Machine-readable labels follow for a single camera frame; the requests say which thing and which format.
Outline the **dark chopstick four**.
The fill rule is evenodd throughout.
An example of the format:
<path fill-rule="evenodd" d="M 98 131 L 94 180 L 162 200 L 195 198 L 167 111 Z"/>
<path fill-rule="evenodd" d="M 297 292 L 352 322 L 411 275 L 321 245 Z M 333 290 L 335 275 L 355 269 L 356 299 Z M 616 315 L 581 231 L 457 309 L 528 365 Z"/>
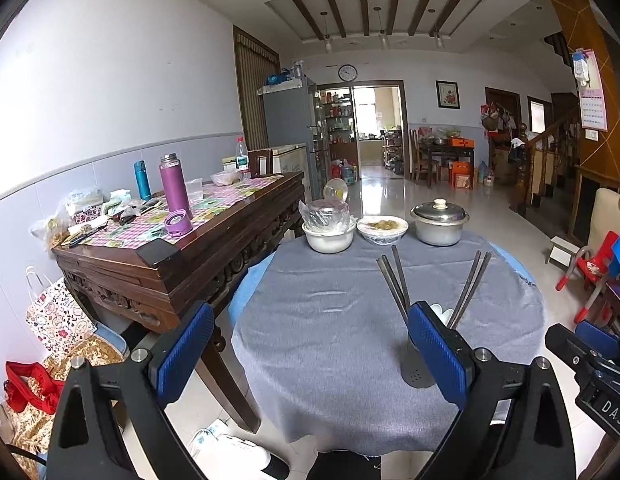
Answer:
<path fill-rule="evenodd" d="M 470 272 L 468 272 L 466 281 L 464 283 L 464 286 L 462 288 L 462 292 L 461 295 L 459 295 L 459 299 L 457 300 L 457 303 L 455 304 L 455 307 L 453 309 L 451 318 L 449 320 L 449 322 L 447 322 L 447 328 L 452 328 L 453 322 L 455 321 L 455 318 L 457 317 L 457 315 L 459 314 L 459 311 L 461 311 L 465 298 L 468 294 L 468 292 L 470 291 L 470 285 L 473 284 L 474 282 L 474 278 L 476 276 L 476 273 L 478 272 L 478 266 L 479 266 L 479 262 L 480 262 L 480 258 L 481 258 L 481 250 L 477 250 L 473 263 L 470 266 Z"/>

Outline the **dark chopstick five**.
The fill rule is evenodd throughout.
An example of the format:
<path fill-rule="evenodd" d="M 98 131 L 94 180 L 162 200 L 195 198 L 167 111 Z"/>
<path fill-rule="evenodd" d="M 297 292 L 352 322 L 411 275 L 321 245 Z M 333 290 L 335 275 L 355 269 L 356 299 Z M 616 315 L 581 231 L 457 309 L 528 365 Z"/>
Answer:
<path fill-rule="evenodd" d="M 493 252 L 491 252 L 491 250 L 488 250 L 488 252 L 481 252 L 478 272 L 476 273 L 473 284 L 470 285 L 470 291 L 468 292 L 465 298 L 461 311 L 459 311 L 459 314 L 457 315 L 457 317 L 455 318 L 455 321 L 453 322 L 452 328 L 456 328 L 459 325 L 459 322 L 461 322 L 462 317 L 464 316 L 467 308 L 470 306 L 470 301 L 472 301 L 473 297 L 475 296 L 475 292 L 477 292 L 477 289 L 482 279 L 484 278 L 484 275 L 488 269 L 488 265 L 492 259 L 492 256 L 493 256 Z"/>

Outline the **dark chopstick two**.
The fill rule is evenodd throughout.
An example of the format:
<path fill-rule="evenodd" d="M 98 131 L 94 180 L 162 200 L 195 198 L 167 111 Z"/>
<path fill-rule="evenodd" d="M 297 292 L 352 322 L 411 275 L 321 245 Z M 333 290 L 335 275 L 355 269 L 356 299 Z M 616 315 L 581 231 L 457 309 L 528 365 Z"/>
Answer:
<path fill-rule="evenodd" d="M 399 280 L 395 272 L 393 272 L 392 266 L 386 255 L 382 255 L 380 257 L 381 264 L 383 265 L 383 276 L 386 278 L 388 283 L 388 287 L 391 291 L 393 298 L 395 298 L 395 303 L 397 304 L 399 310 L 401 311 L 401 315 L 404 318 L 404 322 L 407 322 L 407 313 L 403 308 L 403 297 L 401 292 L 401 286 L 399 284 Z"/>

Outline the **dark chopstick three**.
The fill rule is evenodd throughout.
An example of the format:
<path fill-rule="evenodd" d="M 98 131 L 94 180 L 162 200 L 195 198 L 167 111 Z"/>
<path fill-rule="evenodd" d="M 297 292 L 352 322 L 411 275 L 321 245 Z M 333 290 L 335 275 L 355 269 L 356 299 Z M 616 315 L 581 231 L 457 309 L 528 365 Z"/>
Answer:
<path fill-rule="evenodd" d="M 391 249 L 393 253 L 393 258 L 395 259 L 395 266 L 397 267 L 397 275 L 398 275 L 399 283 L 401 286 L 401 292 L 402 292 L 402 297 L 403 297 L 403 308 L 405 312 L 407 313 L 407 310 L 409 310 L 411 307 L 409 287 L 407 287 L 407 284 L 406 284 L 406 279 L 405 279 L 402 261 L 400 258 L 399 249 L 395 245 L 392 245 Z"/>

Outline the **dark chopstick one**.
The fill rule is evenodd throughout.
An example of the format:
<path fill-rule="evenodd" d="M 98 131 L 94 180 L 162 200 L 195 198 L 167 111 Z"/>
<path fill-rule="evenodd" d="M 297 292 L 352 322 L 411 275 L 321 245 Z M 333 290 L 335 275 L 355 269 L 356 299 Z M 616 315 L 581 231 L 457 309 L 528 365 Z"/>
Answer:
<path fill-rule="evenodd" d="M 395 300 L 395 304 L 397 305 L 401 318 L 403 319 L 403 323 L 405 326 L 409 326 L 406 310 L 404 309 L 402 292 L 400 292 L 397 279 L 395 278 L 395 273 L 393 273 L 391 269 L 388 258 L 385 255 L 382 255 L 377 259 L 377 266 L 379 267 L 381 274 L 383 274 L 383 278 L 386 281 L 393 300 Z"/>

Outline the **white sneaker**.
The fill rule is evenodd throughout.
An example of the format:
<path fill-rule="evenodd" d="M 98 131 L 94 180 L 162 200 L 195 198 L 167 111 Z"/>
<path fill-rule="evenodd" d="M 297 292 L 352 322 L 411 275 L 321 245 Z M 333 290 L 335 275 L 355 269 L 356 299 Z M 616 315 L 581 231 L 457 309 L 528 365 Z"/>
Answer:
<path fill-rule="evenodd" d="M 229 433 L 221 419 L 199 429 L 187 445 L 208 479 L 287 479 L 289 465 L 255 442 Z"/>

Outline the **patterned paper gift bag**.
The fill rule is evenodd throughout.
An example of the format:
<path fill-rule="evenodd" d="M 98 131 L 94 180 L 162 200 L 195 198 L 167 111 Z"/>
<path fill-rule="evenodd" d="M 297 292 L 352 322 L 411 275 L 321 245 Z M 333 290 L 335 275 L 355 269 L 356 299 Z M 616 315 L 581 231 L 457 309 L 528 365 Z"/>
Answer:
<path fill-rule="evenodd" d="M 34 336 L 55 360 L 67 356 L 96 332 L 95 323 L 83 311 L 63 278 L 52 282 L 34 266 L 25 269 L 30 305 L 25 313 Z"/>

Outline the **dark wooden side table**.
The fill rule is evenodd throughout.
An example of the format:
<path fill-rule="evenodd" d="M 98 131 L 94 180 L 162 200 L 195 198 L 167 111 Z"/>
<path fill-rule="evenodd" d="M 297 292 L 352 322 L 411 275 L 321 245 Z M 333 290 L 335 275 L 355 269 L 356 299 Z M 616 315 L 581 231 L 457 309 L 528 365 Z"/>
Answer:
<path fill-rule="evenodd" d="M 282 174 L 176 244 L 173 258 L 150 264 L 133 249 L 78 245 L 52 251 L 72 296 L 88 316 L 101 309 L 130 324 L 135 347 L 147 334 L 179 325 L 196 301 L 221 314 L 250 266 L 276 249 L 286 232 L 301 235 L 299 172 Z"/>

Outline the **grey tablecloth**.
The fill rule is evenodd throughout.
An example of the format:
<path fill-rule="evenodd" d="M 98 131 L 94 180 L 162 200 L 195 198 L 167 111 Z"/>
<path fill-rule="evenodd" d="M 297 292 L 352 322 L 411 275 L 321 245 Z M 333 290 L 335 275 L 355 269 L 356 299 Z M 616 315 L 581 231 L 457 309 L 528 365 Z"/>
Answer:
<path fill-rule="evenodd" d="M 470 232 L 450 247 L 411 235 L 391 248 L 356 238 L 334 255 L 301 237 L 279 246 L 232 336 L 261 413 L 287 441 L 311 436 L 322 451 L 436 448 L 456 408 L 403 380 L 409 336 L 377 259 L 400 258 L 411 298 L 450 309 L 488 249 Z"/>

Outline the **food bowl with cling film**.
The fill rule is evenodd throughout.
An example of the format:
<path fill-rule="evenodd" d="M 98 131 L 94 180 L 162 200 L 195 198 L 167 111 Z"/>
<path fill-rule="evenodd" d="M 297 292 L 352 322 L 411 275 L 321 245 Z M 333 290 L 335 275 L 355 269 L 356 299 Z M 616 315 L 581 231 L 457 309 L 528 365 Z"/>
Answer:
<path fill-rule="evenodd" d="M 396 216 L 364 216 L 357 220 L 357 232 L 368 242 L 387 246 L 398 242 L 409 229 L 409 223 Z"/>

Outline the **purple thermos bottle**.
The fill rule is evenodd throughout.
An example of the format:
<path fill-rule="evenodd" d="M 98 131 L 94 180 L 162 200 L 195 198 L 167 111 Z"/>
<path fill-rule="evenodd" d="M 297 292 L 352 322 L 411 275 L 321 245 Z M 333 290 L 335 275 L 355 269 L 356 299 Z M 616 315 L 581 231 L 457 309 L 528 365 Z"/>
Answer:
<path fill-rule="evenodd" d="M 180 159 L 175 153 L 163 155 L 160 159 L 159 170 L 169 211 L 183 210 L 186 216 L 191 218 L 193 214 L 191 205 L 189 205 Z"/>

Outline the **white bowl with plastic bag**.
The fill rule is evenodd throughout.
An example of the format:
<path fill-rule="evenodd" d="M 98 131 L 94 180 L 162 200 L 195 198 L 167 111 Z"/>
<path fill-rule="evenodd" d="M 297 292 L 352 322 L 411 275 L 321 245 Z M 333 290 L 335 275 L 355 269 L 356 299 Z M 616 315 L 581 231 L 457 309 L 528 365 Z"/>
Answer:
<path fill-rule="evenodd" d="M 342 200 L 312 200 L 298 204 L 302 229 L 310 247 L 323 255 L 334 255 L 350 247 L 355 219 Z"/>

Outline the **plastic water bottle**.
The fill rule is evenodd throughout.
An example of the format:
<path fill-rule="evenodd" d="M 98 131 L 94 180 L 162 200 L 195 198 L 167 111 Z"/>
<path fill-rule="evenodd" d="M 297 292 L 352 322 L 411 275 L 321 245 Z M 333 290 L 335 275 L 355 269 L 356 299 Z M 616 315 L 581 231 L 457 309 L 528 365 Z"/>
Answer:
<path fill-rule="evenodd" d="M 241 179 L 250 177 L 249 151 L 245 139 L 238 136 L 235 148 L 235 165 Z"/>

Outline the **wall calendar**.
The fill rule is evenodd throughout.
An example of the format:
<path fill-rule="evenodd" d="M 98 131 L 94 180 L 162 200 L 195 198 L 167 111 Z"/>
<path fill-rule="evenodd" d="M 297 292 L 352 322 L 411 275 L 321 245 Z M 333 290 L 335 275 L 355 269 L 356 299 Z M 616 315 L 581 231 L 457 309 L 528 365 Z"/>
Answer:
<path fill-rule="evenodd" d="M 604 88 L 594 51 L 572 53 L 572 71 L 577 81 L 581 125 L 585 129 L 606 131 Z"/>

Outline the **round wall clock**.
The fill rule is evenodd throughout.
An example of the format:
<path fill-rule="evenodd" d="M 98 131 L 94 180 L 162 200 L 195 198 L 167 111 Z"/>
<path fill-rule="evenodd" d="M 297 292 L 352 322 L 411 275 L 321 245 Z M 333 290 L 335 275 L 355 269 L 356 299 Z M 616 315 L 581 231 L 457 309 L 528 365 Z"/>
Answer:
<path fill-rule="evenodd" d="M 337 70 L 338 78 L 345 82 L 346 84 L 351 84 L 351 82 L 357 80 L 357 75 L 359 72 L 357 71 L 357 67 L 352 64 L 343 64 Z"/>

